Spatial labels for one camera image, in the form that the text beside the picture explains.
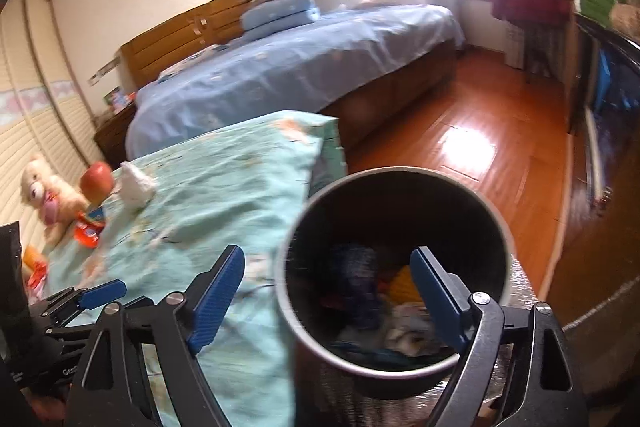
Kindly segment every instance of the stuffed toy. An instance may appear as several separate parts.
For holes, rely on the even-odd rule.
[[[89,207],[89,201],[75,188],[51,171],[42,155],[36,154],[22,172],[22,201],[38,211],[45,224],[45,240],[55,246],[78,212]]]

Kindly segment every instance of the bed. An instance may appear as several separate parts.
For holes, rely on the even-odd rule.
[[[244,43],[250,0],[215,0],[122,47],[139,87],[126,137],[130,159],[277,110],[338,118],[352,148],[389,117],[454,74],[462,32],[436,6],[342,10]],[[227,44],[167,80],[160,71],[210,44]]]

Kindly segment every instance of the light blue blanket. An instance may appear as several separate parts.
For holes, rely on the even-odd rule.
[[[305,12],[316,7],[314,0],[273,0],[249,8],[240,16],[242,29],[252,30],[276,19],[282,19],[294,13]]]
[[[239,245],[244,279],[198,360],[231,425],[292,425],[291,339],[278,315],[271,263],[308,193],[346,173],[335,119],[284,111],[210,132],[135,165],[158,179],[154,199],[130,212],[117,196],[109,198],[97,250],[67,237],[50,253],[48,291],[118,278],[128,288],[123,302],[141,295],[158,302],[209,270],[226,245]],[[84,312],[74,323],[94,321],[98,312]],[[145,354],[162,421],[175,427],[158,360],[153,350]]]
[[[463,42],[446,8],[389,6],[331,13],[249,44],[230,42],[138,91],[127,156],[282,109],[318,112],[449,39]]]
[[[287,15],[275,19],[271,22],[267,22],[261,26],[245,31],[241,37],[236,39],[236,43],[240,42],[246,44],[247,42],[257,41],[263,39],[274,33],[283,32],[284,30],[290,30],[303,26],[305,24],[311,24],[316,22],[320,18],[320,10],[318,8],[311,8],[303,12],[294,13],[293,15]]]

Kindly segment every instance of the sliding wardrobe door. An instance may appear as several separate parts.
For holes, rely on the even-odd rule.
[[[24,0],[24,6],[33,56],[54,109],[85,161],[102,160],[94,142],[94,123],[66,63],[51,2]]]
[[[9,81],[18,107],[54,171],[77,184],[87,162],[71,142],[40,79],[31,54],[22,0],[9,0],[0,14]]]
[[[6,63],[0,32],[0,224],[20,220],[22,247],[44,247],[44,225],[38,213],[20,201],[20,178],[31,156],[39,152],[31,128],[18,104]]]

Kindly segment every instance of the white tissue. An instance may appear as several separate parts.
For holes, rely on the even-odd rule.
[[[143,208],[154,197],[158,184],[129,162],[120,165],[120,199],[127,208]]]

